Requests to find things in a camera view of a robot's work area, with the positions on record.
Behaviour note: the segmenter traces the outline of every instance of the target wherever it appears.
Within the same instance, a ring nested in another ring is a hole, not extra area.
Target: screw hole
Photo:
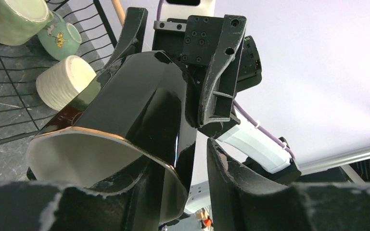
[[[229,48],[226,49],[225,53],[228,54],[228,55],[231,55],[231,54],[234,54],[234,50],[233,50],[233,48],[229,47]]]
[[[231,26],[237,26],[238,24],[239,24],[239,20],[237,20],[237,19],[233,19],[231,21]]]

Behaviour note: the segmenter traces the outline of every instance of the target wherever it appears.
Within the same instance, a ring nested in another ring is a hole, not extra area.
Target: white ceiling
[[[102,3],[119,35],[110,1]],[[121,3],[148,9],[149,50],[158,0]],[[287,139],[298,163],[370,146],[370,1],[217,0],[215,16],[224,14],[247,17],[246,34],[253,36],[263,67],[263,81],[236,100]],[[193,184],[207,180],[203,135],[196,151]]]

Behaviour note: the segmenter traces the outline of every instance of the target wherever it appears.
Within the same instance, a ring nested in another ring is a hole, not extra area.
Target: light green mug
[[[0,43],[22,45],[52,19],[44,0],[0,0]]]
[[[60,61],[77,52],[81,44],[81,36],[73,24],[65,22],[58,13],[52,13],[60,21],[48,23],[39,31],[38,38],[46,51]]]

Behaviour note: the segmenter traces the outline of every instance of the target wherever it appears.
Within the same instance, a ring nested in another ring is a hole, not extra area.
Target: black wire rack
[[[82,6],[81,0],[46,0],[79,31],[83,42],[76,55],[98,72],[117,40],[99,0]],[[36,91],[36,78],[57,63],[35,36],[21,46],[0,44],[0,145],[36,134],[55,114]]]

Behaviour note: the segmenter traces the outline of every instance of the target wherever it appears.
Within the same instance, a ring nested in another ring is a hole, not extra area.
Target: dish rack
[[[87,61],[96,72],[101,70],[114,51],[117,40],[100,1],[46,2],[49,9],[80,31],[82,43],[76,55]],[[72,10],[71,6],[77,4],[79,9]],[[99,53],[108,55],[100,57]],[[56,63],[57,60],[49,56],[37,36],[21,46],[0,44],[0,145],[36,134],[56,114],[39,98],[35,86],[38,75]]]

